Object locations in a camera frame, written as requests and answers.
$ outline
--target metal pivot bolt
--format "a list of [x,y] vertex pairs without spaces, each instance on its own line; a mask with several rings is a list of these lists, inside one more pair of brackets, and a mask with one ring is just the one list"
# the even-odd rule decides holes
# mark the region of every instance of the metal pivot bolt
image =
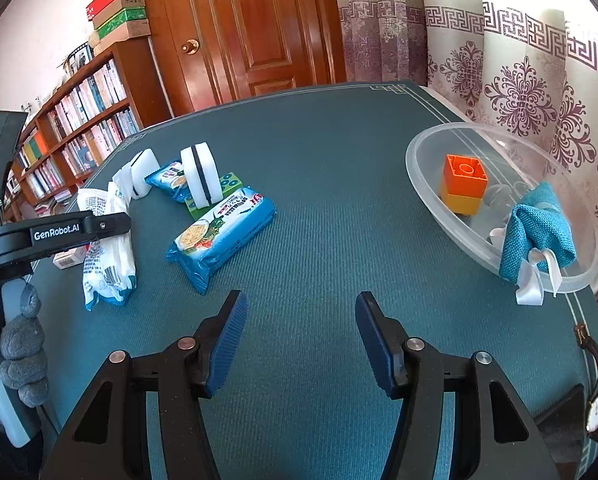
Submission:
[[110,354],[111,363],[120,363],[125,359],[125,352],[123,350],[115,350]]
[[191,350],[196,345],[196,341],[194,337],[182,337],[179,341],[176,342],[176,346],[181,348],[182,350]]
[[488,352],[477,352],[477,361],[482,365],[489,365],[492,362],[492,356]]
[[423,350],[426,344],[421,341],[418,337],[411,337],[406,341],[406,346],[410,348],[410,350]]
[[181,45],[181,51],[184,54],[195,54],[199,50],[199,42],[197,40],[187,40]]

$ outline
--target door panel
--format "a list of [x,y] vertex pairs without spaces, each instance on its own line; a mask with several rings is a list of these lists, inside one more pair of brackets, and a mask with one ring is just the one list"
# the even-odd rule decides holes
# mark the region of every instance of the door panel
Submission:
[[[189,106],[176,114],[345,80],[336,0],[146,0],[146,7],[157,60],[167,57],[160,65],[172,72],[164,74],[166,90],[187,89]],[[182,50],[189,40],[200,44],[195,54]]]

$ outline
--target wooden bookcase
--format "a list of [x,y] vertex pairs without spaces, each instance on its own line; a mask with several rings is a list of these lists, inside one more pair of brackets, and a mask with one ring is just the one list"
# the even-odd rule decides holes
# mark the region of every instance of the wooden bookcase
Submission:
[[[111,107],[106,108],[106,110],[92,118],[92,120],[81,125],[77,130],[70,133],[64,139],[57,140],[57,137],[50,126],[48,112],[53,110],[61,99],[72,92],[72,89],[75,86],[78,86],[86,78],[92,76],[111,59],[114,59],[119,79],[125,89],[126,98],[118,103],[112,104]],[[94,170],[73,175],[66,160],[61,155],[62,148],[64,148],[64,146],[71,140],[76,139],[87,132],[93,125],[109,119],[115,113],[127,108],[132,110],[140,130],[151,126],[152,124],[166,121],[171,117],[168,104],[163,95],[159,76],[154,67],[150,45],[146,37],[119,41],[96,56],[54,93],[49,101],[43,105],[35,117],[21,131],[18,138],[19,148],[23,145],[23,142],[28,138],[29,134],[36,128],[43,137],[43,140],[48,147],[48,152],[26,170],[24,170],[19,161],[15,159],[12,165],[12,170],[16,180],[21,186],[21,191],[16,193],[15,196],[10,199],[10,203],[4,209],[4,220],[21,220],[19,206],[22,202],[28,202],[29,205],[34,207],[66,188],[69,188],[73,193],[76,192],[77,184],[81,184]],[[101,164],[103,158],[98,150],[96,150],[96,147],[94,147],[93,150],[93,147],[91,146],[90,151],[92,152],[97,165]],[[49,157],[52,158],[55,166],[61,173],[64,186],[37,198],[34,195],[34,192],[32,192],[32,189],[26,180],[26,176],[36,170]]]

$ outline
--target building block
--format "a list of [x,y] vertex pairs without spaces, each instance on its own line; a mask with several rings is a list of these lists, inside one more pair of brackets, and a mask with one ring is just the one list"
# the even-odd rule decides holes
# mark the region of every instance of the building block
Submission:
[[444,204],[448,206],[448,209],[457,215],[476,215],[481,205],[480,198],[449,194],[444,179],[441,179],[440,197]]
[[481,161],[470,156],[446,155],[443,180],[447,193],[454,196],[481,199],[488,186]]
[[[223,197],[229,197],[233,192],[235,192],[240,187],[243,187],[243,182],[236,176],[234,173],[227,173],[223,175],[220,179],[221,184],[221,193],[223,193]],[[197,221],[203,215],[205,215],[210,209],[214,207],[214,204],[209,205],[208,207],[202,207],[201,209],[197,208],[194,204],[194,199],[192,197],[186,198],[186,206],[188,208],[188,212],[192,216],[192,218]]]

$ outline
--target table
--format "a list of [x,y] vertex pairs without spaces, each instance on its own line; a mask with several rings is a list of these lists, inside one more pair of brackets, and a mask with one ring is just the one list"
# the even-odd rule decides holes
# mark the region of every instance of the table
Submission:
[[[374,381],[354,323],[371,290],[387,316],[439,351],[489,351],[534,414],[588,384],[571,308],[598,341],[589,289],[518,306],[515,287],[441,231],[410,185],[404,154],[421,130],[459,118],[422,89],[344,84],[265,95],[176,118],[127,139],[88,181],[105,189],[139,150],[163,164],[208,142],[220,173],[269,196],[274,221],[200,296],[164,260],[191,223],[185,205],[153,189],[132,201],[138,287],[123,307],[83,307],[81,267],[36,267],[44,303],[50,394],[63,424],[106,356],[164,349],[215,314],[232,288],[252,308],[225,386],[202,401],[222,478],[377,480],[400,402]],[[148,399],[153,478],[164,478],[156,396]],[[452,397],[444,402],[438,478],[447,477]],[[594,446],[586,455],[594,455]]]

